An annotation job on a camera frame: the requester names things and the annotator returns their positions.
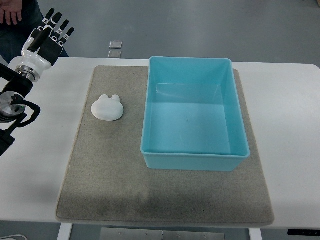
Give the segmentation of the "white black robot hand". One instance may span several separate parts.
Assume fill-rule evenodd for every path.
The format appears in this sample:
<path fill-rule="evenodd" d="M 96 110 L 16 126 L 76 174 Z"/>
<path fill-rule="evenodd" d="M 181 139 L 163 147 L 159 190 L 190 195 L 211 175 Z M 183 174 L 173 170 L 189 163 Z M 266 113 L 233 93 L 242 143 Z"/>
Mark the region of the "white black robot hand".
<path fill-rule="evenodd" d="M 69 24 L 66 19 L 58 30 L 54 30 L 62 18 L 60 12 L 55 13 L 51 8 L 42 20 L 42 26 L 38 27 L 29 36 L 24 44 L 21 55 L 22 59 L 16 67 L 16 71 L 45 71 L 53 67 L 61 53 L 64 51 L 64 44 L 74 32 L 71 27 L 63 36 L 63 31 Z"/>

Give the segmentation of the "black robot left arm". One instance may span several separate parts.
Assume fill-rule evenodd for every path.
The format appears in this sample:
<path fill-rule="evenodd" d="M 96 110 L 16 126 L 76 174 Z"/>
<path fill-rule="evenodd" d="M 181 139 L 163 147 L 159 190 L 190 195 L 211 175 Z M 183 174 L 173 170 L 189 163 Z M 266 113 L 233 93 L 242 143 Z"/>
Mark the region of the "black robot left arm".
<path fill-rule="evenodd" d="M 12 70 L 3 64 L 0 66 L 0 77 L 7 81 L 0 92 L 0 122 L 11 124 L 9 128 L 0 131 L 1 154 L 15 142 L 12 132 L 33 123 L 41 112 L 41 108 L 27 101 L 26 96 L 43 72 L 54 66 L 74 32 L 74 28 L 70 28 L 63 33 L 69 24 L 68 20 L 57 27 L 61 18 L 60 12 L 50 9 L 25 42 L 21 51 L 22 60 L 16 69 Z"/>

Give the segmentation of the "bare human hand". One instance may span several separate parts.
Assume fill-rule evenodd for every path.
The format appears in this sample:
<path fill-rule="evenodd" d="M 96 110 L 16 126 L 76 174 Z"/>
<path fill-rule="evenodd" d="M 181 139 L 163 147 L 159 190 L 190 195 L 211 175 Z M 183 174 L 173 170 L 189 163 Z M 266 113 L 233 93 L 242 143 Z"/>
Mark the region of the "bare human hand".
<path fill-rule="evenodd" d="M 17 25 L 22 20 L 23 2 L 21 0 L 0 1 L 0 23 Z"/>

